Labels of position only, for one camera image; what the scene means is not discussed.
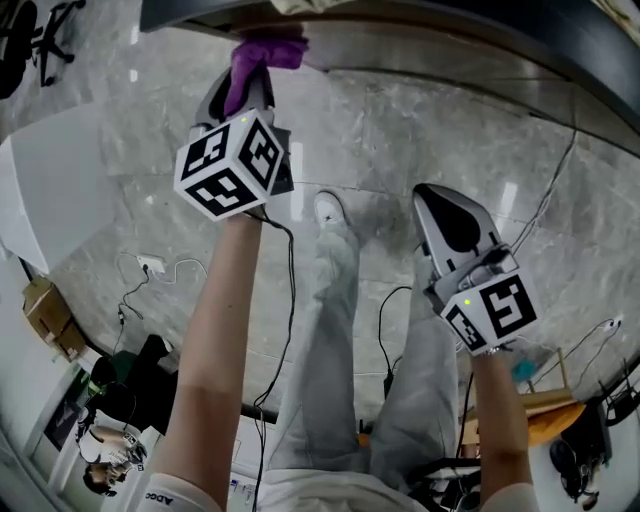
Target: wall outlet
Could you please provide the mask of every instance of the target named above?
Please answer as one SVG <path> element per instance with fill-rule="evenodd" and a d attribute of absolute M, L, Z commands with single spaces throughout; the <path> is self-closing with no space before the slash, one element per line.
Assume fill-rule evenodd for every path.
<path fill-rule="evenodd" d="M 139 254 L 136 258 L 138 259 L 140 268 L 146 265 L 154 274 L 164 274 L 164 260 L 160 256 Z"/>

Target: black cable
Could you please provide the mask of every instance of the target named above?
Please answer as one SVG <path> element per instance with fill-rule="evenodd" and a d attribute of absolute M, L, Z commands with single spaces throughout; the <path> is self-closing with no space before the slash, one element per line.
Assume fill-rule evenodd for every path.
<path fill-rule="evenodd" d="M 602 322 L 600 322 L 599 324 L 596 324 L 587 334 L 585 334 L 582 339 L 576 343 L 576 345 L 564 356 L 564 359 L 566 361 L 566 359 L 573 354 L 578 348 L 580 348 L 580 346 L 589 338 L 589 336 L 591 336 L 596 329 L 598 329 L 599 327 L 602 327 L 603 325 L 607 324 L 607 323 L 611 323 L 610 327 L 613 327 L 613 323 L 615 322 L 615 320 L 613 318 L 607 318 L 606 320 L 603 320 Z M 544 379 L 547 375 L 549 375 L 553 370 L 555 370 L 558 366 L 560 366 L 560 361 L 558 361 L 556 364 L 554 364 L 551 368 L 549 368 L 546 372 L 544 372 L 539 378 L 538 380 L 536 380 L 533 385 L 535 386 L 536 384 L 538 384 L 542 379 Z"/>
<path fill-rule="evenodd" d="M 393 362 L 393 365 L 391 366 L 391 373 L 396 371 L 396 366 L 401 360 L 402 360 L 402 356 L 396 357 L 396 360 Z"/>
<path fill-rule="evenodd" d="M 111 352 L 112 356 L 114 356 L 116 354 L 116 349 L 118 348 L 118 345 L 120 344 L 120 339 L 122 338 L 122 333 L 124 332 L 124 322 L 125 322 L 126 318 L 124 316 L 124 312 L 122 311 L 122 308 L 125 307 L 125 308 L 131 310 L 133 312 L 133 314 L 135 314 L 140 320 L 144 320 L 144 317 L 142 316 L 142 314 L 127 302 L 127 297 L 129 297 L 130 295 L 133 295 L 140 288 L 142 288 L 145 284 L 149 283 L 149 267 L 147 265 L 144 265 L 142 267 L 142 271 L 144 272 L 144 279 L 133 290 L 125 293 L 122 296 L 122 299 L 120 300 L 120 302 L 118 303 L 118 321 L 120 322 L 120 334 L 118 335 L 118 340 L 116 341 L 116 344 L 113 347 L 113 351 Z"/>
<path fill-rule="evenodd" d="M 389 356 L 387 355 L 387 351 L 382 344 L 382 310 L 384 309 L 384 305 L 387 301 L 393 297 L 393 295 L 400 290 L 411 290 L 411 286 L 398 286 L 396 289 L 392 290 L 392 292 L 387 295 L 387 298 L 382 301 L 382 306 L 380 306 L 380 311 L 378 312 L 378 344 L 382 349 L 382 353 L 384 354 L 384 359 L 387 362 L 387 372 L 392 373 L 391 363 L 389 362 Z"/>
<path fill-rule="evenodd" d="M 473 384 L 473 372 L 469 375 L 469 384 L 467 384 L 467 393 L 464 397 L 464 411 L 462 412 L 462 425 L 460 426 L 460 439 L 458 439 L 458 448 L 456 448 L 456 459 L 460 457 L 462 450 L 462 440 L 464 439 L 464 427 L 467 422 L 467 411 L 469 409 L 469 397 L 471 396 L 471 385 Z"/>
<path fill-rule="evenodd" d="M 589 369 L 589 366 L 591 366 L 591 364 L 598 358 L 598 356 L 602 353 L 602 351 L 604 350 L 604 347 L 606 346 L 607 342 L 613 338 L 616 333 L 618 332 L 618 329 L 620 329 L 620 326 L 622 325 L 622 322 L 618 321 L 618 325 L 616 326 L 616 328 L 614 329 L 614 331 L 609 334 L 609 336 L 607 336 L 604 341 L 602 342 L 602 345 L 600 345 L 600 348 L 598 349 L 598 352 L 596 352 L 596 355 L 593 356 L 589 362 L 587 363 L 587 366 L 585 366 L 584 370 L 582 370 L 582 373 L 580 374 L 580 378 L 578 379 L 578 384 L 576 384 L 576 386 L 573 389 L 578 389 L 580 387 L 580 384 L 582 384 L 582 379 L 584 378 L 585 374 L 587 373 L 587 370 Z"/>
<path fill-rule="evenodd" d="M 395 378 L 393 375 L 393 368 L 395 368 L 396 363 L 399 359 L 396 359 L 395 363 L 393 363 L 393 368 L 391 367 L 391 363 L 389 363 L 389 356 L 387 355 L 387 351 L 382 344 L 382 310 L 384 309 L 384 305 L 387 301 L 393 296 L 394 293 L 400 290 L 411 290 L 411 286 L 398 286 L 394 290 L 391 291 L 387 298 L 382 301 L 382 306 L 380 306 L 380 311 L 378 313 L 378 344 L 382 349 L 382 353 L 384 354 L 384 360 L 387 362 L 387 376 L 384 378 L 383 389 L 384 389 L 384 397 L 387 398 L 389 392 L 391 391 L 391 386 L 393 385 L 393 379 Z"/>
<path fill-rule="evenodd" d="M 150 279 L 150 277 L 149 277 L 149 267 L 147 265 L 144 265 L 142 267 L 142 271 L 144 272 L 144 280 L 138 286 L 136 286 L 133 290 L 131 290 L 130 292 L 125 293 L 122 296 L 122 300 L 118 304 L 118 311 L 122 311 L 122 306 L 124 306 L 126 308 L 129 308 L 140 320 L 144 320 L 144 317 L 142 316 L 142 314 L 139 311 L 137 311 L 136 309 L 131 307 L 131 305 L 127 302 L 127 297 L 129 297 L 130 295 L 133 295 L 140 288 L 142 288 L 145 284 L 149 283 L 149 279 Z"/>
<path fill-rule="evenodd" d="M 113 347 L 113 352 L 111 352 L 111 356 L 115 356 L 116 355 L 116 349 L 118 348 L 118 345 L 120 345 L 120 338 L 122 338 L 122 333 L 124 332 L 124 320 L 120 321 L 120 334 L 118 334 L 118 341 L 116 341 L 115 346 Z"/>
<path fill-rule="evenodd" d="M 297 290 L 296 290 L 296 274 L 295 274 L 295 260 L 294 260 L 294 237 L 293 237 L 293 233 L 291 232 L 291 230 L 285 226 L 283 226 L 282 224 L 280 224 L 279 222 L 276 222 L 274 220 L 271 220 L 269 218 L 269 216 L 267 215 L 266 210 L 264 209 L 264 207 L 262 208 L 262 217 L 259 215 L 255 215 L 254 213 L 250 213 L 250 212 L 245 212 L 247 215 L 249 215 L 250 217 L 259 220 L 260 222 L 264 222 L 266 224 L 269 224 L 270 226 L 276 228 L 276 229 L 280 229 L 282 231 L 284 231 L 287 236 L 289 237 L 289 248 L 288 248 L 288 257 L 289 257 L 289 285 L 291 287 L 291 310 L 289 312 L 289 323 L 287 326 L 287 342 L 284 345 L 284 348 L 282 350 L 282 355 L 280 356 L 280 360 L 278 362 L 278 368 L 276 369 L 276 373 L 273 376 L 273 379 L 271 380 L 271 383 L 269 384 L 269 386 L 267 387 L 266 391 L 264 393 L 262 393 L 258 398 L 255 399 L 255 401 L 253 402 L 253 406 L 255 409 L 258 410 L 258 412 L 260 413 L 260 424 L 258 424 L 258 420 L 254 418 L 254 424 L 256 426 L 256 429 L 258 430 L 258 436 L 260 437 L 260 467 L 258 468 L 258 478 L 256 479 L 256 487 L 255 487 L 255 491 L 254 491 L 254 500 L 253 500 L 253 511 L 255 512 L 257 510 L 258 507 L 258 491 L 260 490 L 260 483 L 262 482 L 262 471 L 264 469 L 264 449 L 265 449 L 265 444 L 266 444 L 266 425 L 264 422 L 264 410 L 262 409 L 262 406 L 264 405 L 264 403 L 267 401 L 267 398 L 269 398 L 269 395 L 271 394 L 271 391 L 273 391 L 273 388 L 278 380 L 278 377 L 280 376 L 280 371 L 282 370 L 282 366 L 284 364 L 284 358 L 287 354 L 287 349 L 289 348 L 289 344 L 291 343 L 291 332 L 293 329 L 293 317 L 295 315 L 295 311 L 296 311 L 296 295 L 297 295 Z"/>
<path fill-rule="evenodd" d="M 551 194 L 555 189 L 556 183 L 558 182 L 558 179 L 560 178 L 560 175 L 562 174 L 562 171 L 565 168 L 565 161 L 567 160 L 567 158 L 569 157 L 569 154 L 571 153 L 571 150 L 575 146 L 577 137 L 578 137 L 578 131 L 574 130 L 573 135 L 571 137 L 571 141 L 569 142 L 569 145 L 567 146 L 567 148 L 564 150 L 564 153 L 562 154 L 562 158 L 560 158 L 560 161 L 558 162 L 558 166 L 556 167 L 556 170 L 553 173 L 551 182 L 549 183 L 547 190 L 542 196 L 542 200 L 538 204 L 536 213 L 533 214 L 533 217 L 531 217 L 531 220 L 529 220 L 529 222 L 525 224 L 524 228 L 522 228 L 522 231 L 518 235 L 518 238 L 516 238 L 516 241 L 511 244 L 511 250 L 513 254 L 516 254 L 520 250 L 520 248 L 522 247 L 524 242 L 527 240 L 529 235 L 533 232 L 533 228 L 535 228 L 535 224 L 538 221 L 538 218 L 542 215 L 543 210 L 546 208 L 548 204 L 547 201 L 549 201 L 549 198 L 551 197 Z"/>

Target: white sneaker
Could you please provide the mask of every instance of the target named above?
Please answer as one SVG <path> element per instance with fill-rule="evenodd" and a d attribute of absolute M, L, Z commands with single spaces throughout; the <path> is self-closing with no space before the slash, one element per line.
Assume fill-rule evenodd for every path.
<path fill-rule="evenodd" d="M 346 224 L 342 203 L 333 193 L 318 192 L 314 201 L 316 220 L 321 228 L 329 224 Z"/>

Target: gray pants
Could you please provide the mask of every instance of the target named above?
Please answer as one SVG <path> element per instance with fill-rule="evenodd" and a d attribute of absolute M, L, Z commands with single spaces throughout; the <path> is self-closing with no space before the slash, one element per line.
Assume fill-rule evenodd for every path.
<path fill-rule="evenodd" d="M 309 330 L 282 400 L 266 468 L 370 473 L 406 493 L 412 469 L 455 452 L 455 341 L 414 287 L 404 356 L 370 446 L 361 448 L 353 404 L 352 335 L 359 259 L 357 239 L 347 226 L 322 230 Z M 380 348 L 372 344 L 371 350 Z"/>

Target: desk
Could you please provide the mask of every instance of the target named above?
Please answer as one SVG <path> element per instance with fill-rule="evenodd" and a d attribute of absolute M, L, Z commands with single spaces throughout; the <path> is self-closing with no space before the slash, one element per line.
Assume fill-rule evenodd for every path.
<path fill-rule="evenodd" d="M 141 30 L 168 26 L 301 35 L 312 67 L 461 85 L 640 156 L 640 48 L 588 0 L 354 1 L 290 17 L 264 0 L 143 0 Z"/>

